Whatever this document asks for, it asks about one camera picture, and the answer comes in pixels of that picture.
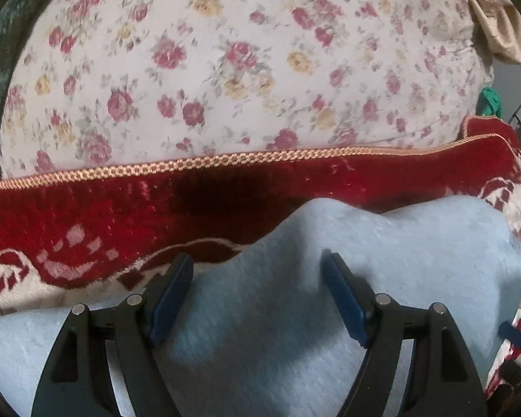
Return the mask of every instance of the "metal rivet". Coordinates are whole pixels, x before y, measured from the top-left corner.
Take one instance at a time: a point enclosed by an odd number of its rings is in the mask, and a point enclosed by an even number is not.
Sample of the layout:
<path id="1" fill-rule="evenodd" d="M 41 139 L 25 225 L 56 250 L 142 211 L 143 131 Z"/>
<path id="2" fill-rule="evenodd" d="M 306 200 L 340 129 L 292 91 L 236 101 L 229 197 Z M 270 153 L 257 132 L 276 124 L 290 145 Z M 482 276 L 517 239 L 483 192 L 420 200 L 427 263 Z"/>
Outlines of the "metal rivet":
<path id="1" fill-rule="evenodd" d="M 127 303 L 130 306 L 136 306 L 137 304 L 141 304 L 142 300 L 143 297 L 141 295 L 131 295 L 129 298 L 127 298 Z"/>
<path id="2" fill-rule="evenodd" d="M 83 304 L 76 304 L 72 307 L 72 313 L 74 315 L 81 315 L 85 311 L 85 306 Z"/>
<path id="3" fill-rule="evenodd" d="M 376 302 L 378 302 L 381 306 L 387 306 L 392 302 L 392 298 L 390 298 L 385 293 L 379 293 L 376 295 Z"/>
<path id="4" fill-rule="evenodd" d="M 435 302 L 432 305 L 432 309 L 434 309 L 434 312 L 440 313 L 440 314 L 446 313 L 448 311 L 448 308 L 446 307 L 446 305 L 442 304 L 441 302 Z"/>

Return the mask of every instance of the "light blue fabric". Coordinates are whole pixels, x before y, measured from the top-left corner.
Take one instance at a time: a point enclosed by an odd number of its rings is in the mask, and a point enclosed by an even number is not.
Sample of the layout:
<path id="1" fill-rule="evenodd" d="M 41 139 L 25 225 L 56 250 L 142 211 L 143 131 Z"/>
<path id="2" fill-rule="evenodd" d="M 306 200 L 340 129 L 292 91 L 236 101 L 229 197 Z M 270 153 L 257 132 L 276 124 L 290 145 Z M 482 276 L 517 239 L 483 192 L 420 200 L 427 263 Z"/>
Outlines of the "light blue fabric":
<path id="1" fill-rule="evenodd" d="M 197 274 L 170 340 L 156 350 L 184 417 L 337 414 L 364 350 L 348 337 L 321 281 L 325 249 L 339 252 L 376 292 L 404 305 L 444 302 L 484 384 L 499 348 L 498 325 L 513 319 L 521 299 L 521 246 L 503 215 L 461 196 L 385 215 L 317 199 L 234 259 Z M 68 311 L 0 318 L 0 390 L 22 417 L 30 415 Z M 407 351 L 390 416 L 401 400 Z M 121 414 L 129 417 L 114 364 L 112 375 Z"/>

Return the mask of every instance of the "floral fabric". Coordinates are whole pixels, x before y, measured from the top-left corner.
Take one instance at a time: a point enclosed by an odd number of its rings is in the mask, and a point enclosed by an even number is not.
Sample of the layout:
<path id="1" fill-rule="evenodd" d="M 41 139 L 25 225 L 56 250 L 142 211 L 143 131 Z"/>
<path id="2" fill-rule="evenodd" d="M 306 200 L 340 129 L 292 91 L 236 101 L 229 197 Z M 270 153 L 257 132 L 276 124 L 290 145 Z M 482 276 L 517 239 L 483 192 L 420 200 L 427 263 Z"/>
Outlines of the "floral fabric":
<path id="1" fill-rule="evenodd" d="M 53 0 L 8 91 L 3 176 L 441 145 L 492 79 L 475 32 L 467 0 Z"/>

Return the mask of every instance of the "yellow rose print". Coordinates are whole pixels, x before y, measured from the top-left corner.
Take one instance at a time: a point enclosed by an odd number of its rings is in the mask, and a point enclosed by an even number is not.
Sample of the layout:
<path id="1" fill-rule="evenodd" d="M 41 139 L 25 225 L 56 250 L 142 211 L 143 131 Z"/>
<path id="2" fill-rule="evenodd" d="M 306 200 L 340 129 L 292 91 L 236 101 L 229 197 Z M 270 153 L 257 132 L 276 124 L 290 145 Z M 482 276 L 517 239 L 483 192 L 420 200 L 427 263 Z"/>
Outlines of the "yellow rose print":
<path id="1" fill-rule="evenodd" d="M 125 40 L 125 39 L 127 39 L 128 37 L 131 36 L 131 32 L 132 32 L 131 26 L 128 25 L 128 24 L 125 24 L 118 31 L 118 40 Z"/>
<path id="2" fill-rule="evenodd" d="M 75 141 L 75 135 L 72 133 L 72 128 L 67 121 L 62 122 L 58 126 L 58 140 L 65 146 Z"/>
<path id="3" fill-rule="evenodd" d="M 220 0 L 195 0 L 191 7 L 206 17 L 217 17 L 222 13 L 223 9 Z"/>
<path id="4" fill-rule="evenodd" d="M 272 75 L 269 74 L 263 74 L 260 76 L 260 84 L 258 87 L 258 93 L 262 96 L 266 96 L 270 94 L 270 91 L 274 87 L 274 78 L 272 78 Z"/>
<path id="5" fill-rule="evenodd" d="M 291 68 L 300 73 L 305 75 L 312 75 L 313 74 L 313 64 L 307 58 L 307 55 L 304 53 L 301 53 L 300 51 L 292 51 L 288 55 L 288 64 L 291 66 Z"/>
<path id="6" fill-rule="evenodd" d="M 224 83 L 225 95 L 232 100 L 241 100 L 247 95 L 247 89 L 238 79 L 232 78 Z"/>
<path id="7" fill-rule="evenodd" d="M 35 92 L 38 96 L 42 96 L 43 94 L 50 94 L 50 81 L 48 81 L 48 77 L 46 75 L 41 76 L 36 81 Z"/>
<path id="8" fill-rule="evenodd" d="M 331 129 L 336 124 L 334 121 L 334 111 L 330 108 L 324 108 L 317 114 L 314 124 L 319 130 L 324 131 Z"/>

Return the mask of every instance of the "gold trim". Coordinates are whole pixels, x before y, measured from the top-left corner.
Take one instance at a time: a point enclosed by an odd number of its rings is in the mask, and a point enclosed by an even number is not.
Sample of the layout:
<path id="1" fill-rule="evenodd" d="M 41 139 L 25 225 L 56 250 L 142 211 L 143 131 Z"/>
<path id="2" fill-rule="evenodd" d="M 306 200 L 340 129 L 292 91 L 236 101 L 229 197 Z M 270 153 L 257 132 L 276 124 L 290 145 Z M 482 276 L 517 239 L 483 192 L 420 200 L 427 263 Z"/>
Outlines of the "gold trim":
<path id="1" fill-rule="evenodd" d="M 467 115 L 465 119 L 463 119 L 463 137 L 468 138 L 468 132 L 469 132 L 469 121 L 472 121 L 473 119 L 489 119 L 491 116 L 477 116 L 474 114 Z M 503 121 L 502 119 L 498 119 L 496 116 L 493 117 L 495 121 L 500 121 L 502 124 L 506 125 L 509 128 L 512 128 L 511 125 L 509 125 L 506 121 Z"/>
<path id="2" fill-rule="evenodd" d="M 396 157 L 422 156 L 429 153 L 453 149 L 472 141 L 498 137 L 503 140 L 515 155 L 510 144 L 497 133 L 471 136 L 432 149 L 393 149 L 381 147 L 334 147 L 328 149 L 278 150 L 275 152 L 248 152 L 195 157 L 182 160 L 169 160 L 154 163 L 140 163 L 116 166 L 102 166 L 74 171 L 52 172 L 31 177 L 0 180 L 0 189 L 29 189 L 50 186 L 57 183 L 85 182 L 115 177 L 144 177 L 163 172 L 186 171 L 231 166 L 241 164 L 278 163 L 282 161 L 313 160 L 316 158 L 349 157 L 353 155 L 382 155 Z"/>

